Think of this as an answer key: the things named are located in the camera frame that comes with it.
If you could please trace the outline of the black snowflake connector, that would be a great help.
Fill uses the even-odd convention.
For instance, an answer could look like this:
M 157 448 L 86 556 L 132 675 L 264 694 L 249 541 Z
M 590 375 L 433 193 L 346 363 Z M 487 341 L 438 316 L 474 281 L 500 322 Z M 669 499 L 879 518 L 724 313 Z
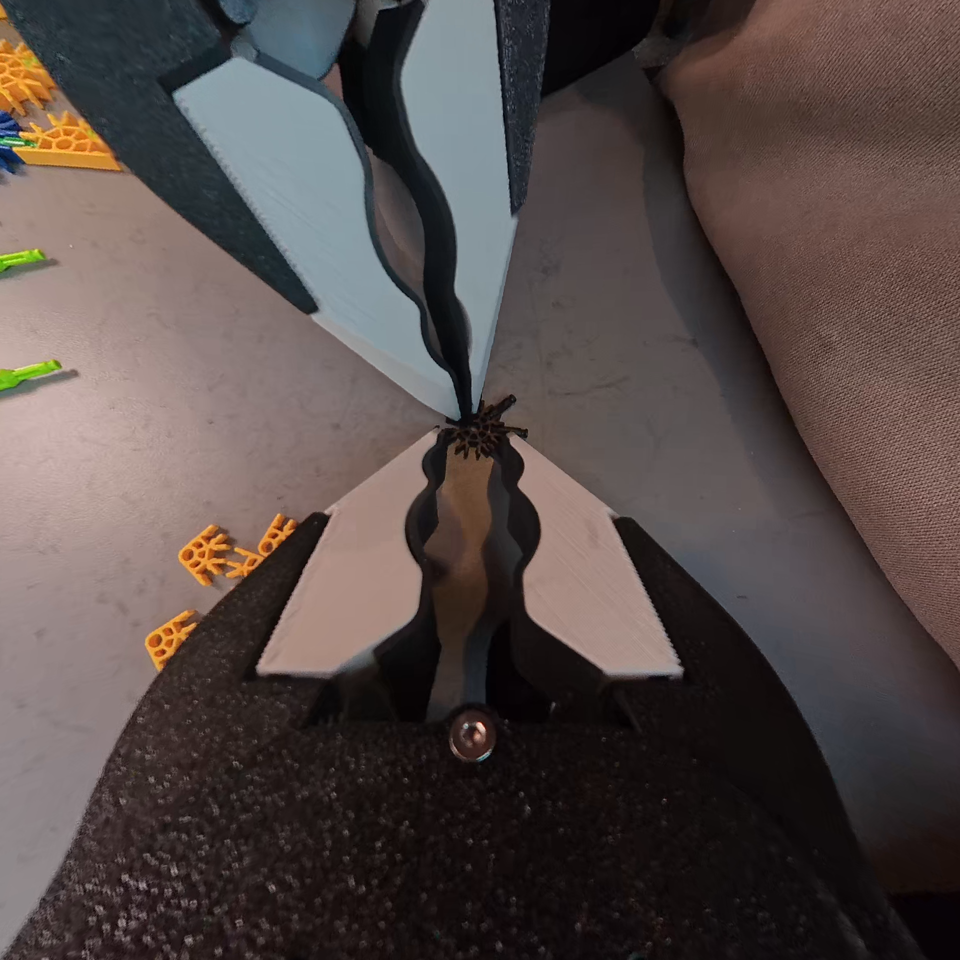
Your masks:
M 502 419 L 504 411 L 502 404 L 486 405 L 467 421 L 445 426 L 438 436 L 452 448 L 455 456 L 490 458 L 511 432 Z

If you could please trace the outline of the blue green yellow assembly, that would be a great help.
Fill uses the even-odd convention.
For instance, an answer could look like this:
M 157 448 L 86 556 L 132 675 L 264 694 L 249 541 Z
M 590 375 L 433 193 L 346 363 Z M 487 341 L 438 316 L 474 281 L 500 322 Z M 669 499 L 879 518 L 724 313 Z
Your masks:
M 1 41 L 2 168 L 22 163 L 122 172 L 106 141 L 82 117 L 65 110 L 48 112 L 46 125 L 33 118 L 53 104 L 59 88 L 23 42 Z

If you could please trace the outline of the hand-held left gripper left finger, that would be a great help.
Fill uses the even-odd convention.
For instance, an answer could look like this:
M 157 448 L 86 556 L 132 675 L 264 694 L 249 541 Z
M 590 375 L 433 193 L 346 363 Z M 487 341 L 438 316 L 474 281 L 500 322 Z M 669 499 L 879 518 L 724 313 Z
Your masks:
M 444 480 L 433 429 L 327 509 L 259 677 L 328 682 L 343 718 L 426 719 L 442 649 L 426 545 Z

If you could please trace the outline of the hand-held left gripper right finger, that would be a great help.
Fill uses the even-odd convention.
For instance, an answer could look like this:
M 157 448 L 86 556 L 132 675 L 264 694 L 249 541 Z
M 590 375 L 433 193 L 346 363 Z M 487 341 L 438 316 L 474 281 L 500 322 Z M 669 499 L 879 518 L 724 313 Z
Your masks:
M 507 496 L 520 550 L 510 660 L 549 714 L 593 722 L 625 683 L 683 678 L 619 515 L 518 437 L 507 441 Z

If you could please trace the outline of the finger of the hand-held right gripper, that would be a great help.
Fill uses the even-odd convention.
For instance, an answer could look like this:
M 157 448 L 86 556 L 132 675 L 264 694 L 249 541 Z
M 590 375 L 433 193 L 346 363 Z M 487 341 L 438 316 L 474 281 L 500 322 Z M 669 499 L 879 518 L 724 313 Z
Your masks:
M 436 343 L 428 370 L 469 415 L 482 397 L 518 219 L 511 208 L 494 2 L 381 6 L 366 46 L 366 106 L 424 239 Z
M 228 58 L 173 99 L 313 298 L 313 320 L 417 401 L 459 417 L 426 305 L 380 243 L 371 163 L 344 102 L 270 56 Z

